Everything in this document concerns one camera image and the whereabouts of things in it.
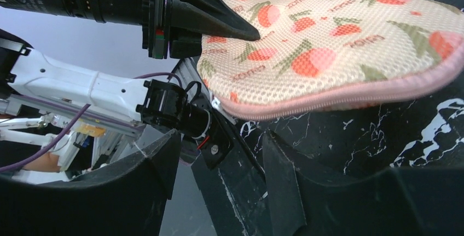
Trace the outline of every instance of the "fruit-patterned pouch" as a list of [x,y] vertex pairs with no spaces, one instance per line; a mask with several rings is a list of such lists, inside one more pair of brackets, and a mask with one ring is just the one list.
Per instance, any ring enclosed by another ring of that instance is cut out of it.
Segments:
[[256,27],[204,36],[198,71],[229,114],[267,120],[415,99],[464,66],[464,14],[430,0],[224,0]]

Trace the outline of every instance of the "gray wall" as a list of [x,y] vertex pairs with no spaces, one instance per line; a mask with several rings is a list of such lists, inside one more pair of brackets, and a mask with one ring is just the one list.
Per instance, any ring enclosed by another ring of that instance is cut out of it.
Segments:
[[[45,55],[115,76],[170,72],[177,62],[150,59],[147,51],[141,48],[142,31],[136,26],[103,25],[0,8],[0,27],[30,42]],[[141,142],[159,137],[158,132],[149,130]],[[188,167],[179,166],[173,200],[166,206],[161,235],[216,235]]]

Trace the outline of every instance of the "zipper pull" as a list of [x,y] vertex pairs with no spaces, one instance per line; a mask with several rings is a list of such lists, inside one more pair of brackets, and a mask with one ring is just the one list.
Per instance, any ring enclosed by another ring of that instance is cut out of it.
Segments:
[[237,122],[235,121],[235,119],[229,115],[221,106],[221,102],[219,101],[219,99],[217,99],[216,97],[214,97],[213,95],[210,94],[210,97],[212,97],[212,101],[211,101],[211,106],[216,109],[219,113],[221,113],[222,116],[224,116],[228,121],[230,121],[232,124],[237,124]]

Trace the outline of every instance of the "bolt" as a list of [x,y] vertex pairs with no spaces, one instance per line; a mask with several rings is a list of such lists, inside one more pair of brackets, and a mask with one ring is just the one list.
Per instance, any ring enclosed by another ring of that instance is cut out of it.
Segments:
[[211,147],[211,154],[216,155],[217,152],[219,152],[219,147],[217,145],[214,145]]

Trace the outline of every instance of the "black marble surface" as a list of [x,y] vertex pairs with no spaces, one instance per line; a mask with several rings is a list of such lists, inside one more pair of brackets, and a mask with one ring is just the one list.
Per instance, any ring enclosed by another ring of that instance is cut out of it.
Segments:
[[[437,0],[464,10],[464,0]],[[464,75],[418,100],[363,110],[312,112],[243,122],[241,136],[261,160],[269,128],[297,150],[337,171],[363,177],[397,166],[464,165]]]

